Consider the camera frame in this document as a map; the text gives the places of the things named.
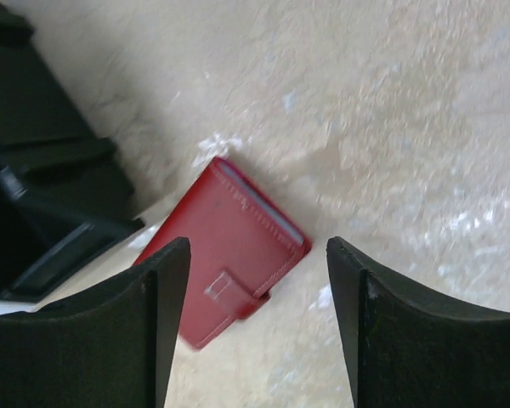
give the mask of wallet strap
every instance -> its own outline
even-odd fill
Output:
[[[254,297],[224,269],[204,292],[235,319],[248,318],[270,299],[268,294]]]

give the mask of black plastic part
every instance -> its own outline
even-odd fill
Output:
[[[436,292],[339,237],[327,262],[356,408],[510,408],[510,313]]]
[[[36,313],[0,315],[0,408],[162,408],[189,265],[179,238]]]
[[[0,4],[0,299],[38,301],[143,226],[97,139]]]

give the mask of white paint mark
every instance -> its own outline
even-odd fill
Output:
[[[439,268],[438,268],[438,273],[439,273],[439,276],[446,276],[448,275],[451,271],[453,270],[453,268],[450,266],[450,265],[440,265]]]
[[[175,105],[176,100],[181,96],[181,91],[176,92],[174,97],[170,99],[170,103],[168,103],[168,107],[166,108],[166,112],[170,112]]]
[[[213,132],[210,138],[202,140],[198,147],[201,152],[196,156],[192,167],[199,167],[212,160],[215,156],[224,156],[230,149],[241,150],[244,145],[243,140],[237,134],[230,138],[225,138],[219,132]]]
[[[320,295],[317,298],[317,309],[326,309],[331,306],[332,291],[331,285],[323,286],[320,289]]]
[[[459,229],[459,226],[461,225],[462,221],[467,219],[468,214],[466,212],[462,212],[458,216],[452,218],[450,222],[448,223],[451,230],[457,231]]]
[[[400,62],[395,62],[391,64],[389,69],[394,74],[400,74],[400,72],[402,71],[402,64]]]
[[[454,187],[453,188],[453,195],[455,197],[464,197],[465,196],[465,190],[461,187]]]
[[[479,248],[474,251],[475,257],[481,257],[482,255],[489,255],[492,253],[499,253],[501,248],[499,246],[486,246],[484,248]]]
[[[295,371],[289,371],[285,377],[283,377],[283,381],[287,381],[288,383],[294,382],[298,377],[298,374]]]
[[[387,69],[378,80],[376,80],[372,83],[371,91],[372,92],[377,91],[383,85],[383,83],[388,78],[388,76],[389,76],[389,69]]]
[[[484,212],[484,220],[485,222],[487,222],[488,224],[491,224],[493,223],[493,210],[489,210],[489,211],[486,211]]]
[[[291,113],[295,107],[295,91],[293,90],[290,93],[283,95],[281,100],[283,101],[283,109],[285,109],[287,113]]]
[[[153,235],[156,234],[159,227],[157,225],[152,225],[138,236],[134,237],[132,241],[130,241],[127,245],[128,248],[133,249],[144,249],[147,247],[147,244],[150,243]]]
[[[369,299],[375,299],[378,296],[380,296],[377,288],[372,283],[368,282],[367,286],[368,286],[367,289],[368,289],[368,298]]]

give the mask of beige floor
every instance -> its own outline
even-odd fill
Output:
[[[510,310],[510,0],[9,0],[154,220],[233,154],[315,239],[251,319],[179,343],[169,408],[350,407],[341,235]],[[135,257],[95,273],[114,272]]]

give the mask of red wallet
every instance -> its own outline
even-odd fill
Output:
[[[230,161],[215,157],[136,260],[178,236],[190,240],[179,334],[202,349],[269,300],[310,250],[309,238]]]

